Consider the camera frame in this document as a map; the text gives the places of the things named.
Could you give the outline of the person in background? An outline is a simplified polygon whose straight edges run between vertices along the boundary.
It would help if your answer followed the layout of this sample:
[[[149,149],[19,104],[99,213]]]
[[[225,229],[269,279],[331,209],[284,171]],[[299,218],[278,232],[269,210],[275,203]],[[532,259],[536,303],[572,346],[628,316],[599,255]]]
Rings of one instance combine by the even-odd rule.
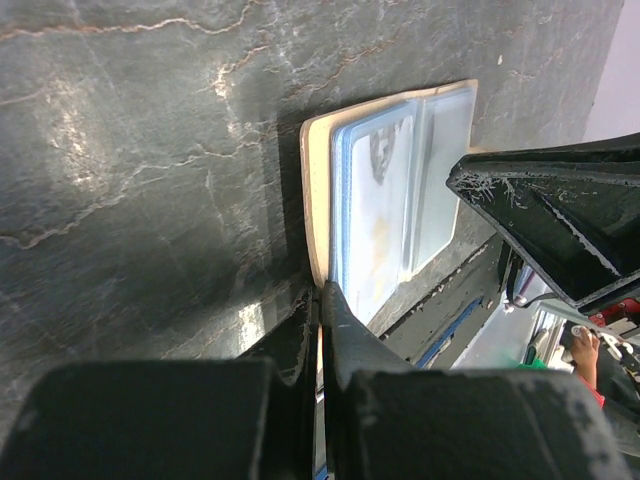
[[[603,410],[619,450],[639,460],[639,393],[623,367],[600,347],[594,331],[576,326],[570,353],[574,373],[581,378]]]

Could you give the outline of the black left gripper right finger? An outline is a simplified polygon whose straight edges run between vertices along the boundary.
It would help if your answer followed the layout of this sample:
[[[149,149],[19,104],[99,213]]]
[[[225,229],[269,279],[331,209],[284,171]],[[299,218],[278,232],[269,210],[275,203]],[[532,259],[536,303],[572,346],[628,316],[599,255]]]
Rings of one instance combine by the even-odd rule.
[[[338,479],[626,479],[594,396],[544,369],[420,370],[321,297],[326,452]]]

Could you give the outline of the beige leather card holder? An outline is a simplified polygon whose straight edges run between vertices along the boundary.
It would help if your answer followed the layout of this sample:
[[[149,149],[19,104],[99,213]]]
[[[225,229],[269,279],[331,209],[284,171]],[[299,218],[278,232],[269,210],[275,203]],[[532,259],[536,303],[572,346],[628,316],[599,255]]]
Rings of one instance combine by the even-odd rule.
[[[349,134],[359,124],[403,105],[415,114],[403,261],[397,286],[383,306],[400,284],[418,275],[448,247],[458,223],[460,201],[446,180],[453,166],[470,150],[477,90],[477,80],[462,80],[357,103],[302,124],[305,233],[317,286],[335,282],[347,300],[344,238],[349,202]]]

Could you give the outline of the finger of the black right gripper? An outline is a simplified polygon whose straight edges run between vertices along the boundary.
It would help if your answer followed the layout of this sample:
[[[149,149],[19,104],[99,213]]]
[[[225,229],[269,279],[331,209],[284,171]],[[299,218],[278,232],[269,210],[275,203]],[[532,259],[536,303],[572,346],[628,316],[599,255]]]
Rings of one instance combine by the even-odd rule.
[[[469,154],[459,161],[460,172],[638,173],[639,134],[586,143]]]
[[[447,185],[572,307],[638,296],[638,162],[465,159]]]

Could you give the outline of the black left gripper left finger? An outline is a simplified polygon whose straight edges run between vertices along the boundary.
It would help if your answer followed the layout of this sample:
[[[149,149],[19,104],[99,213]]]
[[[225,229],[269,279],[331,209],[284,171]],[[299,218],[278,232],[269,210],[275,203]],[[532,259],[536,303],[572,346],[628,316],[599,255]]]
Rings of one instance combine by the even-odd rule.
[[[71,364],[32,388],[5,479],[310,479],[318,318],[311,290],[231,360]]]

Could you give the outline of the silver white VIP card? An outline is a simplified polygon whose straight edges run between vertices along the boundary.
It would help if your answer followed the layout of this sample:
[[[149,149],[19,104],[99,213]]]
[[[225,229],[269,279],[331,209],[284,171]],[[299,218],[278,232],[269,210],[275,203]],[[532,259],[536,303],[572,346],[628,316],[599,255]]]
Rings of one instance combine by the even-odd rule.
[[[344,292],[363,324],[389,299],[402,266],[414,117],[403,105],[349,134]]]

